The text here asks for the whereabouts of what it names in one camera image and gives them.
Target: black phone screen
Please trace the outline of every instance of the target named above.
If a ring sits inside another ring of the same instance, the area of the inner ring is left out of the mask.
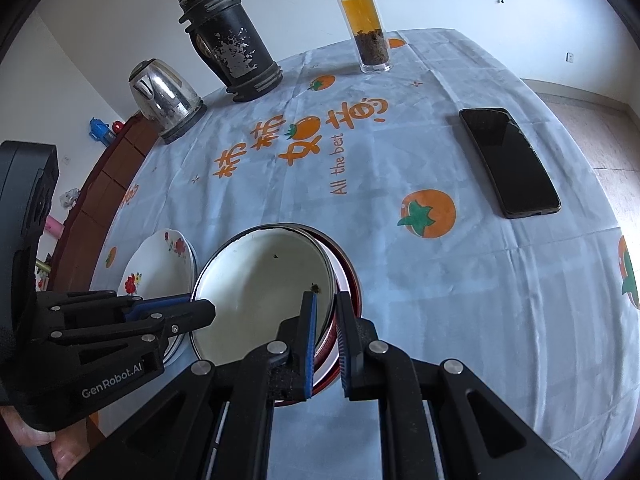
[[[507,110],[462,110],[508,218],[555,213],[560,199],[536,152]]]

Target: glass tea bottle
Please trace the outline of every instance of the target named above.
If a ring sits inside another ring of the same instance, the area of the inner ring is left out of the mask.
[[[382,29],[374,0],[338,0],[364,73],[391,69],[389,43]]]

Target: baseboard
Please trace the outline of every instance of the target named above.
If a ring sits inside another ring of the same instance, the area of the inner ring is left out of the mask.
[[[579,88],[573,88],[572,86],[560,85],[558,83],[549,83],[547,81],[537,81],[535,79],[523,79],[526,85],[531,88],[536,94],[549,94],[558,97],[565,97],[567,99],[578,99],[579,101],[586,101],[596,105],[607,106],[614,110],[620,110],[626,112],[634,124],[640,130],[640,117],[633,108],[626,104],[616,101],[610,97],[604,95],[595,94],[594,92],[587,92],[586,90],[580,90]]]
[[[638,130],[640,130],[640,117],[638,117],[638,114],[636,114],[636,111],[630,105],[627,105],[626,113],[629,114],[629,117],[631,117],[631,120],[638,127]]]

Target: plate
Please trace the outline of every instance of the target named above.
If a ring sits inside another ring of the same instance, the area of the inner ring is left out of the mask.
[[[161,229],[147,238],[125,268],[118,295],[144,300],[191,294],[196,277],[193,250],[180,231]],[[174,355],[184,334],[169,338],[164,362]]]

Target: tablecloth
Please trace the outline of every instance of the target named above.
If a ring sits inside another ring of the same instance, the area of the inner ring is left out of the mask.
[[[604,191],[551,111],[480,46],[455,30],[391,36],[388,73],[360,73],[347,41],[284,60],[283,83],[257,101],[208,96],[202,120],[149,153],[92,288],[117,288],[161,228],[180,230],[202,264],[249,227],[308,224],[350,257],[380,338],[427,362],[461,360],[581,478],[603,479],[640,384],[638,311]],[[510,111],[561,212],[503,218],[458,118],[468,107]],[[194,359],[183,346],[163,376],[103,410],[107,432]],[[276,409],[269,472],[380,478],[377,404],[347,402],[338,381]]]

